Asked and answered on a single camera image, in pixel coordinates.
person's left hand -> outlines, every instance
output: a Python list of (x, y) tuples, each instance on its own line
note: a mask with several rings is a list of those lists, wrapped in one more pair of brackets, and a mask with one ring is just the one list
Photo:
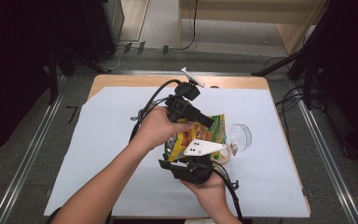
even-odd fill
[(193, 122), (173, 123), (168, 120), (167, 107), (156, 106), (143, 119), (133, 140), (141, 140), (150, 149), (165, 143), (176, 133), (189, 130)]

white paper sheet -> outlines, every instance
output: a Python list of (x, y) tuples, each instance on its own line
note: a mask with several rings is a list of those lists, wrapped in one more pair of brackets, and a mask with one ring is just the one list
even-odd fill
[[(62, 163), (45, 215), (62, 206), (89, 179), (124, 148), (135, 117), (157, 88), (107, 87), (82, 108), (71, 145)], [(200, 89), (192, 102), (205, 115), (225, 114), (229, 133), (234, 123), (246, 124), (252, 144), (225, 165), (245, 217), (309, 217), (278, 120), (267, 90)], [(164, 89), (157, 97), (173, 94)], [(168, 170), (159, 167), (163, 147), (151, 151), (119, 197), (113, 216), (117, 217), (207, 217), (196, 197)], [(227, 202), (236, 214), (231, 195)]]

round transparent lid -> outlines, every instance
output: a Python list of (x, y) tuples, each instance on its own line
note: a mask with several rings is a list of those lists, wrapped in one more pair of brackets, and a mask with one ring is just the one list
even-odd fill
[(252, 144), (252, 134), (244, 124), (234, 124), (230, 130), (231, 146), (234, 150), (244, 151)]

table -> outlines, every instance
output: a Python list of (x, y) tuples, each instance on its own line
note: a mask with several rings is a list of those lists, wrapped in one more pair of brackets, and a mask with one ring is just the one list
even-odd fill
[[(274, 23), (290, 55), (323, 12), (326, 0), (199, 0), (197, 20)], [(178, 47), (182, 19), (194, 19), (195, 1), (179, 1)]]
[[(134, 108), (143, 107), (157, 86), (173, 78), (186, 81), (182, 76), (152, 75), (100, 75), (95, 78), (89, 101), (83, 105), (71, 146), (48, 202), (46, 216), (62, 206), (78, 188), (118, 154), (128, 142), (134, 124), (129, 117), (137, 112)], [(245, 123), (249, 124), (253, 134), (254, 140), (249, 150), (237, 154), (225, 164), (231, 179), (240, 180), (237, 195), (240, 197), (243, 215), (309, 217), (310, 207), (303, 196), (296, 166), (272, 103), (267, 81), (262, 77), (197, 78), (205, 82), (207, 88), (200, 90), (201, 95), (194, 101), (194, 106), (206, 115), (224, 110), (227, 125), (232, 124), (232, 118), (238, 117), (240, 113), (241, 117), (247, 117)], [(164, 89), (161, 93), (164, 95), (168, 92), (173, 93), (173, 88)], [(225, 95), (225, 92), (233, 94), (225, 101), (220, 101), (218, 97)], [(216, 101), (211, 101), (211, 97), (220, 102), (220, 107), (216, 106)], [(237, 104), (237, 110), (227, 109), (225, 104)], [(162, 151), (162, 147), (155, 148), (140, 164), (117, 201), (113, 210), (114, 217), (207, 217), (194, 195), (173, 179), (171, 172), (159, 168), (158, 159), (161, 159)], [(228, 205), (236, 214), (231, 201)]]

person's right hand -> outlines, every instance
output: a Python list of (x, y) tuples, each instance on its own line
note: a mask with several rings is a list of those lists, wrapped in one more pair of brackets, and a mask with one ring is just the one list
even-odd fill
[(223, 179), (212, 173), (210, 179), (195, 185), (181, 180), (181, 183), (190, 189), (199, 200), (201, 207), (218, 223), (241, 223), (229, 211), (226, 200), (226, 185)]

